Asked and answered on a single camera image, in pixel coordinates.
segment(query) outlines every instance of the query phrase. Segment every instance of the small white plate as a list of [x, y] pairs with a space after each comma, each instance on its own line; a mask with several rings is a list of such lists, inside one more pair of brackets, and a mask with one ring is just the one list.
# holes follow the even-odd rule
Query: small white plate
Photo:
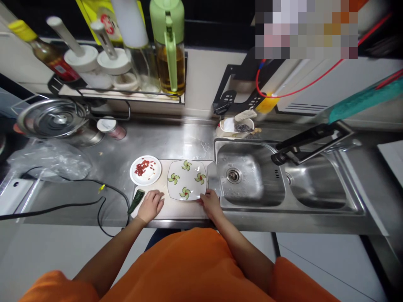
[[173, 199], [197, 200], [201, 193], [206, 193], [207, 173], [199, 161], [174, 161], [169, 167], [167, 177], [168, 193]]
[[[141, 164], [143, 161], [149, 161], [149, 165], [145, 168], [144, 173], [141, 176], [138, 176], [134, 172], [136, 171], [137, 165]], [[139, 186], [147, 186], [152, 185], [154, 182], [158, 180], [161, 175], [162, 167], [161, 162], [151, 155], [143, 155], [136, 159], [130, 167], [130, 178], [131, 180]]]

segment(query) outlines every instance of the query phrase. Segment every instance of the black faucet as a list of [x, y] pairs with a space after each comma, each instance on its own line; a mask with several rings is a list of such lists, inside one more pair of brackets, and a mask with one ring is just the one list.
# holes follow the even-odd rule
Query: black faucet
[[[300, 147], [318, 141], [322, 138], [332, 136], [335, 131], [338, 131], [339, 134], [337, 138], [304, 157], [299, 156]], [[278, 166], [285, 164], [289, 160], [295, 163], [295, 165], [299, 165], [353, 134], [354, 132], [351, 130], [351, 128], [342, 120], [337, 120], [331, 124], [320, 124], [300, 134], [297, 134], [296, 136], [293, 136], [282, 143], [278, 143], [276, 145], [276, 150], [278, 153], [273, 154], [271, 158], [272, 161]]]

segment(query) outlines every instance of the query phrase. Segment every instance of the power cord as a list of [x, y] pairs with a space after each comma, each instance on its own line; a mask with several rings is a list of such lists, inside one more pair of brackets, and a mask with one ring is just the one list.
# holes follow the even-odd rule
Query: power cord
[[[24, 178], [26, 175], [28, 175], [28, 173], [29, 173], [30, 171], [32, 171], [32, 170], [34, 170], [34, 169], [38, 169], [38, 168], [43, 168], [43, 167], [42, 167], [42, 166], [33, 167], [33, 168], [29, 169], [28, 171], [26, 171], [25, 173], [23, 173], [23, 174], [21, 175], [21, 178]], [[64, 180], [67, 180], [67, 181], [69, 181], [69, 182], [92, 181], [92, 182], [96, 182], [96, 183], [98, 183], [98, 184], [100, 184], [100, 185], [104, 185], [104, 186], [106, 186], [106, 187], [108, 187], [108, 188], [110, 188], [110, 189], [112, 189], [112, 190], [118, 192], [120, 195], [122, 195], [122, 196], [125, 198], [125, 200], [126, 200], [127, 209], [129, 209], [129, 207], [130, 207], [130, 202], [129, 202], [129, 199], [127, 198], [127, 196], [126, 196], [122, 191], [120, 191], [118, 188], [115, 188], [115, 187], [113, 187], [113, 186], [111, 186], [111, 185], [108, 185], [108, 184], [106, 184], [106, 183], [103, 183], [103, 182], [101, 182], [101, 181], [99, 181], [99, 180], [91, 180], [91, 179], [70, 180], [70, 179], [68, 179], [68, 178], [66, 178], [66, 177], [63, 177], [63, 176], [60, 176], [60, 175], [59, 175], [59, 177], [63, 178]], [[65, 204], [65, 205], [56, 206], [56, 207], [49, 208], [49, 209], [45, 209], [45, 210], [42, 210], [42, 211], [35, 211], [35, 212], [27, 212], [27, 213], [19, 213], [19, 214], [2, 215], [2, 216], [0, 216], [0, 221], [1, 221], [1, 220], [8, 220], [8, 219], [23, 218], [23, 217], [38, 216], [38, 215], [42, 215], [42, 214], [45, 214], [45, 213], [49, 213], [49, 212], [52, 212], [52, 211], [55, 211], [55, 210], [59, 210], [59, 209], [62, 209], [62, 208], [67, 208], [67, 207], [72, 207], [72, 206], [90, 206], [90, 205], [93, 205], [93, 204], [96, 204], [96, 203], [100, 202], [102, 198], [104, 198], [104, 200], [103, 200], [103, 202], [101, 203], [101, 206], [99, 207], [98, 214], [97, 214], [98, 226], [99, 226], [99, 228], [101, 229], [101, 231], [102, 231], [105, 235], [107, 235], [107, 236], [109, 236], [109, 237], [114, 237], [114, 236], [108, 234], [108, 233], [102, 228], [102, 226], [101, 226], [101, 221], [100, 221], [100, 218], [99, 218], [99, 214], [101, 213], [102, 206], [104, 205], [104, 203], [105, 203], [105, 201], [106, 201], [106, 197], [105, 197], [105, 196], [102, 196], [102, 197], [101, 197], [100, 199], [98, 199], [97, 201], [90, 202], [90, 203], [68, 203], [68, 204]], [[127, 226], [127, 225], [129, 224], [129, 220], [130, 220], [130, 215], [127, 216], [127, 221], [126, 221], [126, 225], [125, 225], [125, 226]]]

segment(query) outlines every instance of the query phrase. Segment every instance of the plastic bag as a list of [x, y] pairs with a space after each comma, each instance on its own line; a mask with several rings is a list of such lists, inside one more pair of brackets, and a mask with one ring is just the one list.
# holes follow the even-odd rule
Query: plastic bag
[[57, 139], [16, 151], [7, 162], [21, 173], [32, 169], [30, 175], [36, 178], [41, 175], [41, 179], [53, 182], [65, 182], [61, 177], [69, 180], [83, 179], [92, 166], [84, 153]]

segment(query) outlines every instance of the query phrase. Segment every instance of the white tile floor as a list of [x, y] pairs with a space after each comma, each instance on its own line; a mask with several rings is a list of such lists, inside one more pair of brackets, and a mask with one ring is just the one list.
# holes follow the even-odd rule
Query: white tile floor
[[[109, 240], [98, 227], [92, 226], [57, 226], [23, 224], [15, 229], [8, 228], [13, 237], [4, 233], [7, 228], [0, 225], [0, 240], [6, 243], [9, 239], [8, 249], [0, 259], [0, 293], [1, 301], [17, 301], [35, 280], [50, 270], [61, 270], [68, 278], [73, 278], [83, 265]], [[116, 234], [120, 228], [105, 228], [110, 234]], [[129, 269], [131, 264], [143, 253], [154, 229], [144, 229], [136, 240], [133, 248], [119, 272], [118, 279]], [[243, 232], [246, 238], [259, 248], [270, 260], [275, 261], [275, 250], [271, 233]], [[359, 261], [357, 255], [362, 255], [359, 249], [351, 250], [346, 254], [341, 253], [334, 257], [333, 261], [326, 261], [327, 255], [337, 249], [337, 245], [343, 246], [341, 241], [336, 242], [326, 235], [314, 239], [304, 237], [304, 234], [278, 234], [281, 255], [287, 257], [299, 268], [304, 270], [326, 290], [335, 295], [341, 301], [358, 302], [384, 302], [387, 301], [380, 287], [379, 281], [372, 266]], [[349, 258], [355, 261], [362, 269], [351, 266], [358, 271], [354, 276], [348, 276], [349, 272], [340, 268], [343, 263], [350, 265]], [[371, 288], [363, 283], [356, 282], [362, 279], [370, 284]]]

